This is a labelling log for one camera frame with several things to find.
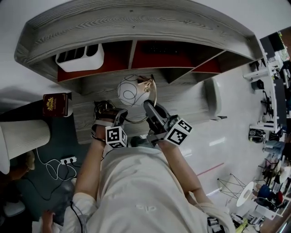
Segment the white floor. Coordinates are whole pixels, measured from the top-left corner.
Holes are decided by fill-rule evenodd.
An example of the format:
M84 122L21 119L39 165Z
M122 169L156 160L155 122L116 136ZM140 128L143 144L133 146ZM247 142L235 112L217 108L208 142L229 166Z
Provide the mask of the white floor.
M262 91L253 91L242 77L248 72L248 66L242 66L215 77L222 100L220 115L227 119L194 125L194 131L181 147L197 174L213 168L199 176L206 193L217 190L217 178L227 178L230 173L244 183L250 182L267 156L262 144L248 140L249 125L256 123L263 111ZM230 197L215 193L211 199L225 206ZM235 203L232 199L227 206L235 211Z

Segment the white wall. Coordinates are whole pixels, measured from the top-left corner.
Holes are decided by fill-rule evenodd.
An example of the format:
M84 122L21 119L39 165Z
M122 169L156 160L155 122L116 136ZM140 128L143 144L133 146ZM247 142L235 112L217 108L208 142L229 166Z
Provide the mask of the white wall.
M2 0L0 2L0 112L37 101L43 94L62 92L59 85L14 61L25 22L68 0ZM262 38L291 26L287 0L196 0L242 23Z

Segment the power strip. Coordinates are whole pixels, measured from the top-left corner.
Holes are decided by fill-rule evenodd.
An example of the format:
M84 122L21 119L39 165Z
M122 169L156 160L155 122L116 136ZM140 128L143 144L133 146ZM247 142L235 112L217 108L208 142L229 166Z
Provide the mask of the power strip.
M73 159L73 162L77 162L76 156L63 158L60 160L60 162L61 162L61 164L65 165L65 161L67 161L67 164L69 164L69 163L71 163L71 161L70 161L71 159Z

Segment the red line on floor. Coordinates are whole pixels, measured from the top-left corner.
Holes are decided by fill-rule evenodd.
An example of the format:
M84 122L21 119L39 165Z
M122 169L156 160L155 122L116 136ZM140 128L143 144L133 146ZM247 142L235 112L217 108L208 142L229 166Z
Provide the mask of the red line on floor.
M221 163L221 164L218 164L217 166L212 167L212 168L210 168L210 169L208 169L208 170L206 170L206 171L204 171L204 172L199 173L197 176L202 175L202 174L204 174L204 173L206 173L206 172L209 172L209 171L211 171L211 170L213 170L213 169L215 169L215 168L217 168L217 167L220 167L220 166L223 165L223 164L224 164L224 162Z

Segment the brown book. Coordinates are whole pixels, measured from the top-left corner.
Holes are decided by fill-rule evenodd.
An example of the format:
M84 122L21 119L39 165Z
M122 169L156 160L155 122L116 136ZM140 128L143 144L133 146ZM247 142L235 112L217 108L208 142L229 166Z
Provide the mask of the brown book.
M64 117L68 115L68 94L46 94L43 97L42 115L45 117Z

